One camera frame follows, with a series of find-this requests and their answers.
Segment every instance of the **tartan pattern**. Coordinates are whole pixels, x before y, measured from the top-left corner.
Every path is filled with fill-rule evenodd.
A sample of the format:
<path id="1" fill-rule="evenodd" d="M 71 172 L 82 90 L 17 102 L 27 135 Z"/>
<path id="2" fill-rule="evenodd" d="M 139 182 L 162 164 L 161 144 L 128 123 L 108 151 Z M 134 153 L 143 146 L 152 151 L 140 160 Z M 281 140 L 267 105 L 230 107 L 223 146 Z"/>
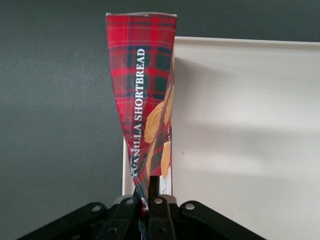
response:
<path id="1" fill-rule="evenodd" d="M 161 13 L 107 14 L 107 45 L 110 73 L 116 107 L 128 148 L 132 169 L 134 162 L 134 126 L 141 123 L 140 158 L 137 162 L 137 175 L 131 171 L 136 190 L 142 201 L 148 201 L 149 179 L 145 169 L 150 144 L 144 141 L 147 116 L 164 100 L 168 82 L 173 82 L 172 53 L 177 16 Z M 144 79 L 142 119 L 135 121 L 135 94 L 137 78 L 137 52 L 144 50 Z M 151 175 L 161 175 L 163 143 L 171 139 L 171 120 L 163 124 L 161 114 L 157 142 L 151 160 Z"/>

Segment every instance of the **dark gray background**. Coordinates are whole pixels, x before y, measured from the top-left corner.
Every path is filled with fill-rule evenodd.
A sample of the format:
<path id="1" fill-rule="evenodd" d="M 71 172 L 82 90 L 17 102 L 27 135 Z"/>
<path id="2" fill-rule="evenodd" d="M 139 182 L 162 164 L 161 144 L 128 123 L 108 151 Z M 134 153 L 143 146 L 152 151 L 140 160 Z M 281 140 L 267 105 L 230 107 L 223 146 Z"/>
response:
<path id="1" fill-rule="evenodd" d="M 1 0 L 1 240 L 121 195 L 106 12 L 177 14 L 177 36 L 320 41 L 318 0 Z"/>

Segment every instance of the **white surface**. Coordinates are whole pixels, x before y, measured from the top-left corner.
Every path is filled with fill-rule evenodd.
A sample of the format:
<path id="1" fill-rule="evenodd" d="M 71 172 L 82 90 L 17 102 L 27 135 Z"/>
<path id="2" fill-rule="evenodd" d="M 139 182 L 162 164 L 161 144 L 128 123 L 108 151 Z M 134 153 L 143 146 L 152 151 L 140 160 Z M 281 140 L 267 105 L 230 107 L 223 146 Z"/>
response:
<path id="1" fill-rule="evenodd" d="M 176 37 L 172 125 L 179 205 L 319 239 L 320 43 Z"/>

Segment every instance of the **gray wall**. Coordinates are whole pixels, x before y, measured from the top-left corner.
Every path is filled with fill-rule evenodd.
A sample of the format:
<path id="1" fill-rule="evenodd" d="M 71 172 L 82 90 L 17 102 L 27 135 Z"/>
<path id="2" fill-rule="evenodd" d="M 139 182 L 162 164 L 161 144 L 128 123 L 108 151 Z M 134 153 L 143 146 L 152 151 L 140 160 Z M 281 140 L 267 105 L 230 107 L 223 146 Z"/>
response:
<path id="1" fill-rule="evenodd" d="M 177 36 L 320 41 L 320 1 L 234 2 L 0 1 L 1 240 L 121 195 L 106 12 L 175 13 Z"/>

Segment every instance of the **white board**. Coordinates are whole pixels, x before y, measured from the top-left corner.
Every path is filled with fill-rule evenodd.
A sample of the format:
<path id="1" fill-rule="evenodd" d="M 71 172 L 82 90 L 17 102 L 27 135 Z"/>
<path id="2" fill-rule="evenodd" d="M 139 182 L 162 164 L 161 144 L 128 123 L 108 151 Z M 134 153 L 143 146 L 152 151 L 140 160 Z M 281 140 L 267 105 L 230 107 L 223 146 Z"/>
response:
<path id="1" fill-rule="evenodd" d="M 176 37 L 174 51 L 178 204 L 269 240 L 319 239 L 320 43 Z"/>

